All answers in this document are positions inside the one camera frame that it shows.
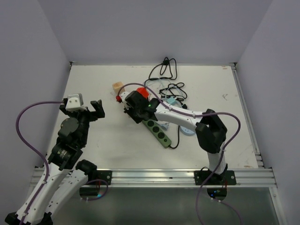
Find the mark on table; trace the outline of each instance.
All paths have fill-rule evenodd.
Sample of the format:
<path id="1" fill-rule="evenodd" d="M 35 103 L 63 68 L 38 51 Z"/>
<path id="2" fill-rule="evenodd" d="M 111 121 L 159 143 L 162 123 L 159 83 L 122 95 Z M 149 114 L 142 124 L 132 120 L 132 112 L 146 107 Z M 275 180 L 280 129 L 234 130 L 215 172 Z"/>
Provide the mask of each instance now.
<path id="1" fill-rule="evenodd" d="M 227 96 L 228 94 L 223 94 L 222 95 L 222 97 L 226 100 L 226 101 L 228 101 L 227 99 L 226 99 L 226 96 Z"/>

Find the green power strip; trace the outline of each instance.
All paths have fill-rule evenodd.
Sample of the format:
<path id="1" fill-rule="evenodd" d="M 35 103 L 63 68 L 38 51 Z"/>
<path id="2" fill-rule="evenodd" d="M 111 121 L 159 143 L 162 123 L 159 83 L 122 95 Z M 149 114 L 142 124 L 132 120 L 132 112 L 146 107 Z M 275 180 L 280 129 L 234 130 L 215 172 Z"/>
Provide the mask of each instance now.
<path id="1" fill-rule="evenodd" d="M 142 121 L 142 123 L 148 128 L 148 130 L 156 137 L 159 143 L 164 147 L 168 148 L 172 141 L 168 138 L 159 125 L 153 120 Z"/>

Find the gray wall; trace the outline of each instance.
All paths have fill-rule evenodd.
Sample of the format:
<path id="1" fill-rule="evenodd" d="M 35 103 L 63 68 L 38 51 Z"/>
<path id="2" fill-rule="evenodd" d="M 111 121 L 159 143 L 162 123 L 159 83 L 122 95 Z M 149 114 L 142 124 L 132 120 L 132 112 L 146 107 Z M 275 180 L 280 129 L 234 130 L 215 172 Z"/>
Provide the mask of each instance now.
<path id="1" fill-rule="evenodd" d="M 237 62 L 271 0 L 39 0 L 81 64 Z"/>
<path id="2" fill-rule="evenodd" d="M 0 223 L 25 201 L 35 165 L 41 160 L 18 138 L 15 119 L 27 105 L 60 100 L 69 63 L 36 0 L 0 1 Z M 57 106 L 26 113 L 21 132 L 45 153 Z"/>
<path id="3" fill-rule="evenodd" d="M 274 0 L 238 63 L 260 151 L 292 225 L 300 224 L 299 9 L 299 0 Z"/>

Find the purple cable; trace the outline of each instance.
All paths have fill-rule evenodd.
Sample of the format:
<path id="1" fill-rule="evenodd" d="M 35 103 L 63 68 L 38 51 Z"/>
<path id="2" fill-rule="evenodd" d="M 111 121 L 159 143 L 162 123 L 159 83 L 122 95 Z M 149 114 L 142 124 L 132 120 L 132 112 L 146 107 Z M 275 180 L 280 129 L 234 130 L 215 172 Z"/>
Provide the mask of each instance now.
<path id="1" fill-rule="evenodd" d="M 218 162 L 216 168 L 215 168 L 215 169 L 211 172 L 211 174 L 210 174 L 210 175 L 202 182 L 202 184 L 201 184 L 201 186 L 200 186 L 200 188 L 199 188 L 199 190 L 198 190 L 198 192 L 197 192 L 197 197 L 196 197 L 196 207 L 195 207 L 195 208 L 196 208 L 196 213 L 197 213 L 197 216 L 198 216 L 198 219 L 199 219 L 200 223 L 201 223 L 201 224 L 204 224 L 204 222 L 203 222 L 203 220 L 202 220 L 202 218 L 201 218 L 201 215 L 200 215 L 200 213 L 199 213 L 199 210 L 198 210 L 199 196 L 200 196 L 200 193 L 201 193 L 201 191 L 202 191 L 203 186 L 206 184 L 206 182 L 212 177 L 212 175 L 217 171 L 217 169 L 218 169 L 219 166 L 221 165 L 221 162 L 222 162 L 222 159 L 223 159 L 223 156 L 224 156 L 224 150 L 225 150 L 226 146 L 227 146 L 227 145 L 228 145 L 228 144 L 236 137 L 236 135 L 238 135 L 238 133 L 239 133 L 239 131 L 240 131 L 240 126 L 241 126 L 241 125 L 240 125 L 240 120 L 239 120 L 239 118 L 238 118 L 237 116 L 235 116 L 235 115 L 229 113 L 229 112 L 213 112 L 213 113 L 206 113 L 206 114 L 201 114 L 201 115 L 192 115 L 192 114 L 190 114 L 190 113 L 181 112 L 181 111 L 178 111 L 178 110 L 176 110 L 176 109 L 169 108 L 169 106 L 167 106 L 167 105 L 166 105 L 166 104 L 158 97 L 158 95 L 157 95 L 152 89 L 150 89 L 149 87 L 147 87 L 147 86 L 145 86 L 145 85 L 143 85 L 143 84 L 140 84 L 140 83 L 127 83 L 127 84 L 125 84 L 123 87 L 121 87 L 121 88 L 119 89 L 118 96 L 119 96 L 121 90 L 122 90 L 123 88 L 129 86 L 129 85 L 138 85 L 138 86 L 142 86 L 142 87 L 146 88 L 147 90 L 149 90 L 149 91 L 150 91 L 150 92 L 151 92 L 151 93 L 159 100 L 159 102 L 160 102 L 164 107 L 170 109 L 170 110 L 173 111 L 173 112 L 179 113 L 179 114 L 181 114 L 181 115 L 192 116 L 192 117 L 205 117 L 205 116 L 214 116 L 214 115 L 228 115 L 228 116 L 231 116 L 231 117 L 235 118 L 236 121 L 238 122 L 238 128 L 237 128 L 236 132 L 235 132 L 235 133 L 232 135 L 232 137 L 224 144 L 224 146 L 223 146 L 223 148 L 222 148 L 221 157 L 220 157 L 220 160 L 219 160 L 219 162 Z M 240 216 L 240 213 L 239 213 L 234 207 L 232 207 L 231 205 L 229 205 L 229 204 L 227 204 L 227 203 L 225 203 L 225 202 L 222 202 L 222 203 L 223 203 L 224 205 L 227 205 L 227 206 L 230 207 L 231 209 L 233 209 L 233 210 L 236 212 L 236 214 L 238 215 L 239 219 L 240 219 L 240 224 L 243 224 L 243 221 L 242 221 L 242 218 L 241 218 L 241 216 Z"/>
<path id="2" fill-rule="evenodd" d="M 97 197 L 97 198 L 91 198 L 91 199 L 85 198 L 84 200 L 86 200 L 86 201 L 88 201 L 88 202 L 98 200 L 98 199 L 104 197 L 105 194 L 107 193 L 107 190 L 108 190 L 108 183 L 107 183 L 105 180 L 101 180 L 101 179 L 91 180 L 91 181 L 87 182 L 86 185 L 87 185 L 87 184 L 90 184 L 90 183 L 93 183 L 93 182 L 95 182 L 95 181 L 100 181 L 100 182 L 105 183 L 106 189 L 105 189 L 105 192 L 103 193 L 103 195 L 101 195 L 101 196 L 99 196 L 99 197 Z"/>
<path id="3" fill-rule="evenodd" d="M 47 181 L 47 178 L 48 178 L 48 175 L 49 175 L 49 164 L 47 162 L 47 159 L 36 149 L 34 148 L 31 144 L 29 144 L 25 138 L 22 136 L 21 132 L 20 132 L 20 118 L 22 117 L 22 115 L 24 114 L 24 112 L 26 112 L 28 109 L 36 106 L 36 105 L 42 105 L 42 104 L 62 104 L 63 102 L 59 102 L 59 101 L 46 101 L 46 102 L 37 102 L 37 103 L 34 103 L 34 104 L 31 104 L 29 106 L 27 106 L 26 108 L 24 108 L 18 115 L 16 121 L 15 121 L 15 129 L 17 131 L 17 134 L 19 136 L 19 138 L 29 147 L 31 148 L 35 153 L 38 154 L 38 156 L 40 156 L 43 160 L 43 162 L 45 163 L 45 166 L 46 166 L 46 175 L 45 175 L 45 178 L 44 178 L 44 181 L 46 182 Z M 38 188 L 38 190 L 36 191 L 36 193 L 34 194 L 34 196 L 32 197 L 32 199 L 30 200 L 30 202 L 28 203 L 24 213 L 27 214 L 29 209 L 30 209 L 30 206 L 32 205 L 33 201 L 35 200 L 35 198 L 37 197 L 38 193 L 41 191 L 41 189 L 43 188 L 45 183 L 42 183 L 41 186 Z M 24 219 L 25 219 L 26 216 L 23 216 L 19 225 L 22 225 L 23 222 L 24 222 Z"/>

